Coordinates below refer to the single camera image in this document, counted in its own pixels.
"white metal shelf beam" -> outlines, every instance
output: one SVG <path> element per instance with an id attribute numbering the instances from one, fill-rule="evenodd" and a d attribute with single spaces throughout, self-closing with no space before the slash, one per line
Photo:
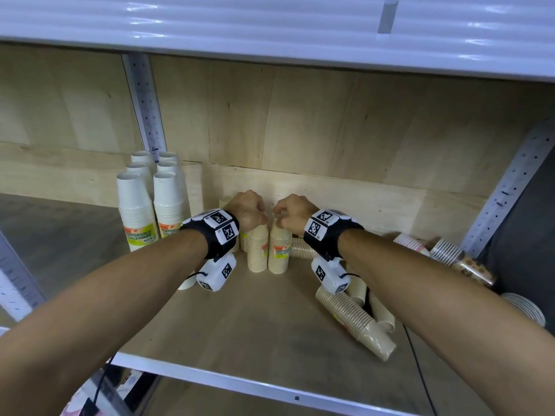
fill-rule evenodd
<path id="1" fill-rule="evenodd" d="M 555 81 L 554 17 L 555 0 L 0 0 L 0 39 Z"/>

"white marker cube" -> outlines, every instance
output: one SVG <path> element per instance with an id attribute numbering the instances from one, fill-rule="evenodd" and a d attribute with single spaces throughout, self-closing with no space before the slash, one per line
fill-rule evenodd
<path id="1" fill-rule="evenodd" d="M 320 280 L 322 285 L 331 294 L 343 292 L 351 283 L 351 276 L 343 276 L 346 272 L 342 265 L 339 264 L 341 258 L 336 257 L 331 261 L 326 261 L 317 255 L 312 260 L 312 271 Z"/>
<path id="2" fill-rule="evenodd" d="M 209 259 L 206 261 L 206 264 L 203 265 L 203 268 L 200 269 L 200 273 L 197 275 L 197 282 L 205 289 L 217 292 L 224 286 L 224 283 L 232 273 L 236 264 L 237 261 L 231 252 L 228 252 L 218 261 Z"/>

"wrist strap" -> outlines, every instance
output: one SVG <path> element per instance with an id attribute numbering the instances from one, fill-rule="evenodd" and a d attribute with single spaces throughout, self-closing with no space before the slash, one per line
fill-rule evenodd
<path id="1" fill-rule="evenodd" d="M 304 240 L 326 261 L 336 257 L 343 258 L 337 249 L 337 242 L 347 229 L 364 228 L 339 210 L 321 209 L 306 223 Z"/>
<path id="2" fill-rule="evenodd" d="M 198 230 L 206 238 L 208 253 L 205 259 L 218 261 L 235 245 L 239 235 L 239 221 L 230 212 L 211 209 L 183 221 L 179 230 Z"/>

